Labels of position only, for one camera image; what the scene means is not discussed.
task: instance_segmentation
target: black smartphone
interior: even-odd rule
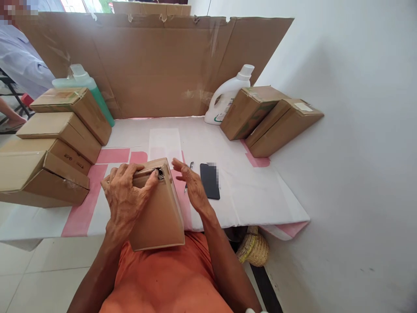
[[[213,163],[200,164],[200,177],[203,183],[204,191],[209,199],[220,199],[220,191],[218,189],[218,171]]]

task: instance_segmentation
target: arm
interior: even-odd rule
[[[7,38],[0,39],[0,67],[9,75],[19,75],[33,83],[52,88],[55,79],[46,64]]]
[[[261,312],[261,304],[255,290],[218,222],[216,213],[204,192],[200,176],[177,159],[174,159],[172,164],[174,169],[182,174],[177,179],[187,182],[191,204],[203,222],[220,294],[235,313],[243,313],[248,308]]]
[[[122,245],[127,240],[152,189],[158,183],[156,172],[146,185],[133,187],[133,174],[143,165],[122,164],[102,182],[110,206],[110,220],[100,250],[78,287],[67,313],[97,313],[114,288]]]

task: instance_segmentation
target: woven basket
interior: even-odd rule
[[[264,266],[268,260],[269,246],[266,239],[259,234],[258,226],[249,226],[236,256],[240,263],[248,261],[253,266]]]

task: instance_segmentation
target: white plastic bottle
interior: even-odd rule
[[[220,125],[226,116],[227,111],[232,105],[233,100],[238,94],[239,90],[244,87],[250,87],[252,71],[255,67],[250,64],[245,64],[240,72],[224,82],[213,94],[213,97],[210,101],[210,106],[208,111],[204,116],[204,121],[208,124]]]

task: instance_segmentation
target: foot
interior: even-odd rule
[[[26,123],[23,117],[15,120],[8,120],[5,124],[0,125],[0,133],[5,133],[12,130],[18,130]]]

